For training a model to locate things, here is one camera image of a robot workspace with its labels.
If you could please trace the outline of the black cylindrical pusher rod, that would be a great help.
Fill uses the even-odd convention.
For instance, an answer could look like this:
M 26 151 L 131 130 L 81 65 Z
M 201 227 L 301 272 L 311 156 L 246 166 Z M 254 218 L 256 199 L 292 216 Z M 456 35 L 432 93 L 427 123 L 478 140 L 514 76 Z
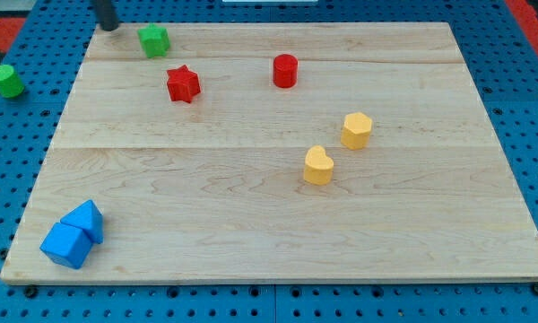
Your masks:
M 91 3 L 103 31 L 113 31 L 119 27 L 117 11 L 111 0 L 92 0 Z

